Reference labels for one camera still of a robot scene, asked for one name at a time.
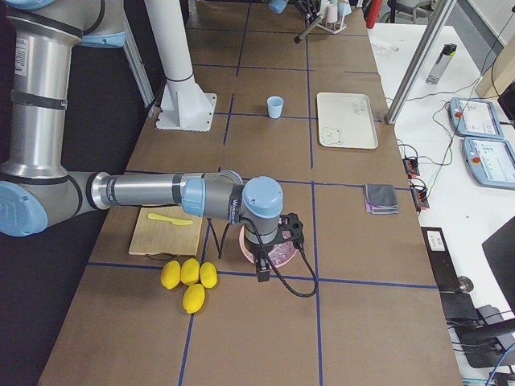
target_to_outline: blue joint cap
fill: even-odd
[[[55,0],[3,0],[8,6],[12,6],[17,10],[38,10],[49,4],[52,4]]]
[[[268,7],[276,14],[281,14],[286,5],[288,4],[287,0],[270,0],[268,3]]]
[[[15,183],[0,181],[0,232],[9,236],[28,236],[48,226],[43,205]]]
[[[184,186],[181,202],[186,213],[202,217],[206,206],[206,182],[204,179],[189,179]]]
[[[91,48],[120,48],[126,43],[126,32],[111,35],[86,35],[82,37],[80,46]]]
[[[257,217],[273,219],[282,211],[281,185],[270,177],[251,179],[243,188],[243,203]]]

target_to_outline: white paper cup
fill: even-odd
[[[336,4],[329,4],[327,13],[326,23],[336,23],[338,21],[338,6]]]
[[[268,116],[273,119],[281,117],[284,100],[280,96],[271,96],[266,100],[268,106]]]

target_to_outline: white tray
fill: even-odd
[[[319,142],[326,147],[377,148],[370,100],[364,94],[319,92]]]

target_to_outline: yellow plastic knife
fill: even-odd
[[[150,220],[168,221],[169,223],[172,223],[174,225],[191,225],[191,224],[193,224],[193,221],[191,221],[191,220],[175,219],[173,217],[158,215],[157,213],[149,213],[148,215],[146,215],[146,218],[150,219]]]

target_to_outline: blue tape line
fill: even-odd
[[[317,183],[313,182],[317,186],[321,187],[359,187],[360,189],[363,189],[363,184],[359,183]]]
[[[233,103],[234,103],[234,94],[231,96],[231,104],[229,105],[229,114],[227,116],[227,123],[225,124],[225,133],[224,133],[224,146],[227,142],[227,137],[229,135],[229,125],[231,123],[231,114],[233,113]]]
[[[315,251],[315,274],[319,277],[319,254],[316,232],[316,199],[315,184],[311,181],[311,214],[313,216],[313,247]],[[319,350],[319,386],[323,386],[323,361],[322,361],[322,318],[320,316],[320,287],[316,292],[316,336]]]
[[[200,64],[200,63],[195,63],[195,64],[192,64],[192,66],[197,66],[197,67],[237,68],[237,66],[231,66],[230,64]]]
[[[192,337],[194,317],[195,314],[192,314],[192,316],[190,316],[190,322],[187,325],[186,342],[184,343],[183,362],[180,364],[179,382],[177,383],[178,386],[182,386],[184,380],[184,370],[186,369],[187,352],[190,348],[190,339]]]
[[[111,268],[130,268],[130,269],[153,269],[160,270],[163,267],[157,265],[133,265],[133,264],[118,264],[118,263],[100,263],[96,261],[89,261],[89,266],[93,267],[111,267]]]
[[[222,67],[222,68],[246,68],[250,70],[277,70],[277,71],[306,71],[303,68],[288,68],[288,67],[262,67],[262,66],[233,66],[231,64],[201,64],[196,63],[192,66],[197,67]]]
[[[245,29],[243,30],[243,38],[241,39],[240,55],[238,56],[238,65],[236,67],[236,76],[238,76],[238,74],[240,73],[241,55],[243,54],[243,45],[245,44],[245,37],[247,35],[247,27],[249,25],[250,6],[252,6],[252,2],[249,2],[249,8],[247,9],[247,18],[245,19]]]
[[[238,115],[240,117],[268,117],[266,114],[256,114],[256,113],[232,113],[232,115]],[[282,115],[281,118],[288,119],[310,119],[309,117],[295,117],[291,115]]]
[[[344,73],[349,73],[349,74],[374,74],[374,75],[379,75],[379,72],[375,72],[375,71],[344,71]]]
[[[167,174],[162,171],[144,171],[144,170],[126,170],[126,173],[139,173],[139,174],[143,174],[143,175],[165,175],[165,174]],[[242,179],[244,181],[250,180],[249,178],[243,178],[243,177],[242,177]],[[295,180],[288,180],[288,179],[278,179],[277,182],[278,183],[297,183],[297,184],[302,184],[302,185],[311,185],[311,183],[314,183],[316,186],[321,186],[321,187],[355,187],[358,189],[363,189],[363,187],[364,187],[363,184],[358,184],[358,183],[321,183],[321,182],[317,182],[317,181],[309,182],[309,181],[295,181]],[[411,189],[409,189],[408,187],[393,187],[393,188],[396,191],[411,191]]]
[[[306,71],[302,68],[285,68],[285,67],[240,66],[240,68],[248,68],[251,70]]]
[[[233,30],[231,28],[207,28],[207,27],[186,27],[186,30],[198,31],[219,31],[219,32],[243,32],[244,30]]]
[[[313,128],[311,126],[311,86],[309,79],[309,36],[306,36],[306,78],[307,78],[307,115],[309,116],[309,160],[310,167],[315,167],[315,155],[313,151]]]
[[[393,282],[389,282],[389,281],[346,280],[346,279],[331,279],[328,277],[319,278],[319,281],[322,281],[324,283],[377,285],[377,286],[381,286],[381,287],[419,288],[422,290],[437,290],[438,289],[437,285],[393,283]]]
[[[132,264],[118,264],[118,263],[100,263],[95,261],[90,261],[88,266],[92,267],[109,267],[109,268],[127,268],[127,269],[149,269],[149,270],[161,270],[163,267],[156,265],[132,265]],[[218,271],[220,275],[228,275],[228,276],[250,276],[255,277],[255,273],[247,273],[247,272],[232,272],[232,271]],[[294,276],[287,275],[284,276],[291,280],[302,280],[302,281],[312,281],[311,277],[303,277],[303,276]],[[425,284],[408,284],[408,283],[393,283],[389,281],[363,281],[363,280],[347,280],[347,279],[332,279],[329,277],[319,277],[319,281],[327,282],[327,283],[340,283],[340,284],[360,284],[360,285],[378,285],[383,287],[406,287],[406,288],[420,288],[420,289],[429,289],[429,290],[437,290],[438,286],[436,285],[425,285]]]
[[[249,32],[255,32],[257,34],[283,34],[283,35],[298,35],[297,32],[286,32],[286,31],[267,31],[267,30],[249,30]]]

